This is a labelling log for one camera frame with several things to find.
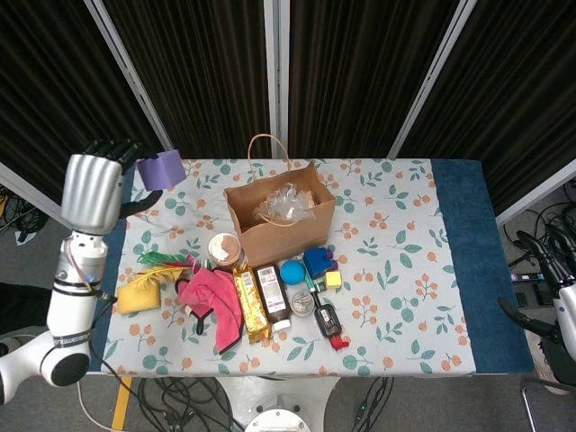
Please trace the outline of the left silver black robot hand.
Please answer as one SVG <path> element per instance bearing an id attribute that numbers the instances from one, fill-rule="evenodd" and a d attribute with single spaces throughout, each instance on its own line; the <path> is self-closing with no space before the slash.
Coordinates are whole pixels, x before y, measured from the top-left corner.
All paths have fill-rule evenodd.
<path id="1" fill-rule="evenodd" d="M 74 231 L 104 236 L 117 221 L 152 207 L 162 192 L 124 202 L 124 179 L 139 158 L 153 156 L 153 148 L 142 142 L 123 139 L 95 139 L 81 154 L 68 161 L 61 216 Z"/>

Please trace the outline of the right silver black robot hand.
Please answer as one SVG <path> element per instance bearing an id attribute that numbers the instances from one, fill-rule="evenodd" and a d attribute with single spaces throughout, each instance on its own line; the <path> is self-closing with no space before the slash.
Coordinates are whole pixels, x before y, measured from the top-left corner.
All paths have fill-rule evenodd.
<path id="1" fill-rule="evenodd" d="M 550 247 L 536 237 L 523 230 L 517 231 L 517 237 L 540 265 L 544 281 L 552 291 L 557 323 L 552 325 L 530 319 L 505 297 L 499 297 L 498 304 L 522 329 L 555 344 L 563 345 L 570 357 L 575 359 L 575 242 L 554 225 L 547 225 L 546 231 L 552 239 L 552 244 L 559 248 L 563 263 L 550 251 Z"/>

